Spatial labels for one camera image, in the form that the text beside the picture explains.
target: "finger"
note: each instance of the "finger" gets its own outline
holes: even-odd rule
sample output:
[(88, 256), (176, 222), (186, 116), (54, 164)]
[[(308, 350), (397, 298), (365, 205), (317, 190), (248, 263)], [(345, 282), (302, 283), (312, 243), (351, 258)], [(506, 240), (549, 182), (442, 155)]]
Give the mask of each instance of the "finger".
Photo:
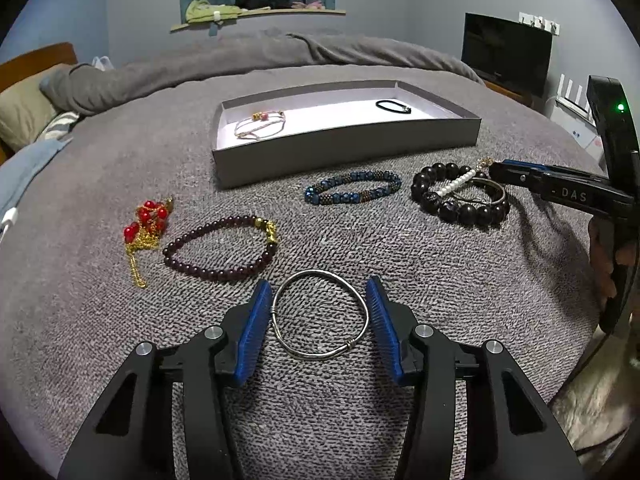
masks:
[(589, 245), (589, 260), (591, 261), (591, 267), (596, 272), (602, 274), (611, 274), (613, 272), (613, 263), (603, 245), (597, 240), (592, 240)]
[(605, 296), (606, 298), (615, 298), (616, 297), (616, 284), (613, 283), (613, 280), (608, 274), (604, 274), (602, 272), (596, 272), (596, 287), (601, 296)]
[(596, 224), (596, 217), (591, 218), (589, 220), (589, 225), (587, 225), (587, 231), (589, 232), (589, 240), (593, 244), (598, 240), (598, 226)]
[(636, 263), (636, 245), (628, 244), (616, 252), (616, 262), (620, 265), (632, 266)]

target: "black television screen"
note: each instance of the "black television screen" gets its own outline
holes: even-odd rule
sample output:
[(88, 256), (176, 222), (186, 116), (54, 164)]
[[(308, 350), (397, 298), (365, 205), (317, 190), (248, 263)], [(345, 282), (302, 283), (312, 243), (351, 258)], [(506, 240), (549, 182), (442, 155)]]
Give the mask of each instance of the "black television screen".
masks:
[(552, 39), (542, 28), (467, 13), (462, 61), (484, 79), (542, 97)]

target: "dark red beaded bracelet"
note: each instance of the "dark red beaded bracelet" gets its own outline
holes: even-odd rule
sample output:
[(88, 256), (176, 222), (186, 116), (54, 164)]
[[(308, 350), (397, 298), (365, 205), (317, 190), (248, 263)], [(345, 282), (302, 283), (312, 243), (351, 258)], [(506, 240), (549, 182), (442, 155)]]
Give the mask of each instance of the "dark red beaded bracelet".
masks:
[[(174, 258), (175, 252), (191, 240), (200, 238), (201, 236), (212, 231), (217, 231), (218, 229), (242, 226), (252, 226), (267, 233), (266, 249), (259, 258), (245, 267), (240, 266), (236, 269), (206, 269), (204, 267), (198, 267), (191, 264), (184, 264)], [(253, 276), (263, 270), (271, 263), (277, 249), (278, 241), (276, 240), (276, 225), (271, 220), (264, 220), (255, 215), (244, 215), (222, 218), (215, 222), (197, 227), (169, 243), (167, 247), (162, 250), (162, 254), (164, 254), (164, 264), (167, 267), (171, 267), (183, 274), (195, 276), (208, 282), (234, 282), (237, 280), (244, 280), (245, 278)]]

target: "blue beaded bracelet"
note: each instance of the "blue beaded bracelet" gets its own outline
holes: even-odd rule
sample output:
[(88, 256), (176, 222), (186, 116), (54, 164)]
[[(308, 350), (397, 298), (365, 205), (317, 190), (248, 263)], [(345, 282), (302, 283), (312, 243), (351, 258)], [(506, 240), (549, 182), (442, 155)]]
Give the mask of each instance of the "blue beaded bracelet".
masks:
[[(383, 186), (351, 193), (324, 193), (332, 187), (373, 180), (385, 182)], [(402, 179), (392, 171), (351, 171), (323, 179), (305, 189), (305, 202), (312, 205), (358, 204), (395, 193), (402, 187)]]

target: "gray bedspread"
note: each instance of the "gray bedspread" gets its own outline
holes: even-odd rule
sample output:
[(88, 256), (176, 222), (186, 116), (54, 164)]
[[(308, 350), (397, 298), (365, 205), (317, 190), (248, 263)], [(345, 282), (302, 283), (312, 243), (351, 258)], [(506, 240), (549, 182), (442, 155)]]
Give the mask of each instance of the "gray bedspread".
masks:
[(289, 33), (195, 43), (147, 62), (106, 72), (88, 64), (70, 66), (51, 76), (42, 90), (61, 110), (89, 116), (185, 81), (326, 64), (446, 70), (484, 84), (464, 63), (423, 46), (367, 36)]
[[(407, 81), (479, 115), (478, 145), (357, 165), (404, 179), (401, 192), (360, 205), (303, 201), (303, 188), (335, 169), (217, 189), (210, 152), (217, 103), (371, 78)], [(68, 96), (81, 99), (73, 91)], [(122, 96), (114, 91), (113, 98)], [(202, 282), (165, 267), (159, 251), (139, 253), (149, 286), (133, 285), (122, 227), (137, 204), (169, 194), (175, 211), (165, 241), (232, 214), (273, 219), (281, 247), (262, 274), (273, 286), (297, 270), (319, 267), (364, 292), (366, 279), (378, 274), (393, 300), (450, 338), (501, 339), (549, 400), (596, 325), (588, 216), (511, 188), (508, 220), (482, 232), (444, 224), (408, 199), (412, 175), (424, 165), (471, 164), (485, 155), (597, 171), (564, 130), (533, 110), (468, 78), (417, 68), (256, 70), (187, 82), (88, 118), (34, 179), (0, 250), (3, 412), (30, 453), (55, 474), (92, 404), (139, 341), (185, 342), (249, 298), (255, 280)], [(263, 242), (251, 230), (229, 230), (186, 245), (181, 256), (209, 267), (239, 265)], [(316, 279), (293, 286), (280, 311), (286, 337), (309, 350), (332, 348), (362, 322), (345, 293)], [(269, 332), (254, 377), (225, 397), (245, 478), (256, 480), (392, 478), (412, 405), (410, 388), (396, 387), (386, 375), (371, 332), (347, 355), (317, 363), (290, 358)], [(462, 387), (457, 401), (453, 475), (459, 478)], [(175, 459), (178, 476), (186, 478), (179, 413), (177, 400)]]

